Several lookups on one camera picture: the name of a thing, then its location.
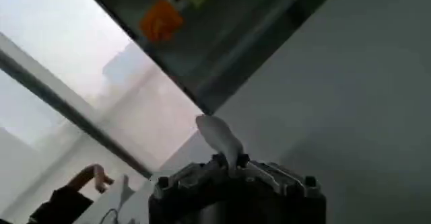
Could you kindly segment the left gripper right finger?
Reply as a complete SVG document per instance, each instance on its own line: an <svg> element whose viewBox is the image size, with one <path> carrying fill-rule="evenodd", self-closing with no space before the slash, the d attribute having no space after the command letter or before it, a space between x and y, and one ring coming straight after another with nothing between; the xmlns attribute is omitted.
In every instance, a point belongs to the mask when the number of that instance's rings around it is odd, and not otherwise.
<svg viewBox="0 0 431 224"><path fill-rule="evenodd" d="M251 160L247 154L237 159L237 174L247 180L260 180L283 196L299 192L302 196L318 196L319 183L314 176L301 176L276 163Z"/></svg>

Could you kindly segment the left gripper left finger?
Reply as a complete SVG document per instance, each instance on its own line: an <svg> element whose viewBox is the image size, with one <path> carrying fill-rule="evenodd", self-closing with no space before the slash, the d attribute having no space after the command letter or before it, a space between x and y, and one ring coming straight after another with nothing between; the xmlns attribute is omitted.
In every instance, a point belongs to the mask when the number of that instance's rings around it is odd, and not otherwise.
<svg viewBox="0 0 431 224"><path fill-rule="evenodd" d="M226 157L212 155L207 163L190 163L170 176L159 176L156 192L196 191L204 186L221 184L229 180Z"/></svg>

